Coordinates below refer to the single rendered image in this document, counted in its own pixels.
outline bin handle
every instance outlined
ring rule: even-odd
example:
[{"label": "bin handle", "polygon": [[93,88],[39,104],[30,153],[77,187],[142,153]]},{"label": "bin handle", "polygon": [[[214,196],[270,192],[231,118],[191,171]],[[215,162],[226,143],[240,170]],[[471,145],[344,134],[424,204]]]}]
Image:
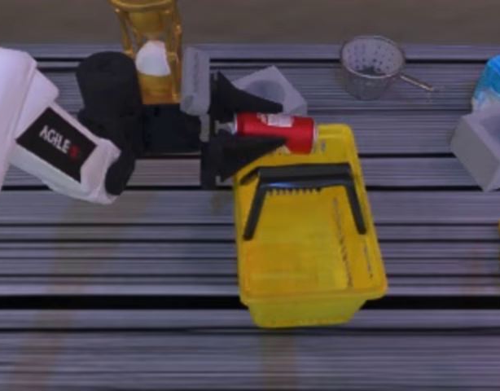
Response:
[{"label": "bin handle", "polygon": [[366,233],[366,223],[357,190],[353,171],[349,163],[320,165],[280,165],[256,167],[241,178],[241,185],[249,184],[258,177],[256,193],[252,200],[250,213],[244,227],[243,239],[252,240],[256,232],[266,194],[272,190],[320,190],[324,187],[344,186],[351,206],[355,227],[360,235]]}]

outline slatted tabletop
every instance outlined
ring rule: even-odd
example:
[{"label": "slatted tabletop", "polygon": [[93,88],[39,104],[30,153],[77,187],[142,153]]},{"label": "slatted tabletop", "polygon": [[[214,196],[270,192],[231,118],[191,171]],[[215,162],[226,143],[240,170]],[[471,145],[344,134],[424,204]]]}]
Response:
[{"label": "slatted tabletop", "polygon": [[[75,67],[112,46],[13,46],[59,104]],[[202,191],[197,154],[138,162],[111,206],[10,169],[0,195],[0,389],[500,389],[500,191],[483,193],[450,136],[500,46],[406,46],[374,102],[339,84],[337,46],[200,46],[228,77],[277,65],[319,122],[353,127],[388,295],[341,327],[257,330],[237,293],[232,194]]]}]

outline strainer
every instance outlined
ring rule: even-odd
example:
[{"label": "strainer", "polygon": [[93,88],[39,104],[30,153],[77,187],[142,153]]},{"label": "strainer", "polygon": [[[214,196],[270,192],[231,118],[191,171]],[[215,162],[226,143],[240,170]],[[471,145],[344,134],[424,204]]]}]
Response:
[{"label": "strainer", "polygon": [[379,98],[396,79],[427,91],[433,86],[402,73],[406,58],[402,49],[390,39],[360,36],[346,42],[340,50],[344,88],[362,100]]}]

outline red can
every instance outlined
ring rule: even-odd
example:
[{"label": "red can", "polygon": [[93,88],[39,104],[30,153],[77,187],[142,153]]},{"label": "red can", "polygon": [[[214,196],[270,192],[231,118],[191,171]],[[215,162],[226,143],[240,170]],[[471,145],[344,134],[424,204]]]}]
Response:
[{"label": "red can", "polygon": [[317,140],[315,121],[304,116],[240,112],[235,115],[233,131],[240,136],[283,137],[291,153],[303,155],[311,153]]}]

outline black label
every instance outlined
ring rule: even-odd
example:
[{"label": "black label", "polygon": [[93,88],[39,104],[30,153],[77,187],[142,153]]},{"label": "black label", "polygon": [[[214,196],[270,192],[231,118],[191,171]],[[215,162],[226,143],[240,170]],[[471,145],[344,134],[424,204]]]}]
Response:
[{"label": "black label", "polygon": [[51,108],[47,108],[16,142],[78,182],[81,181],[81,167],[96,148],[96,144]]}]

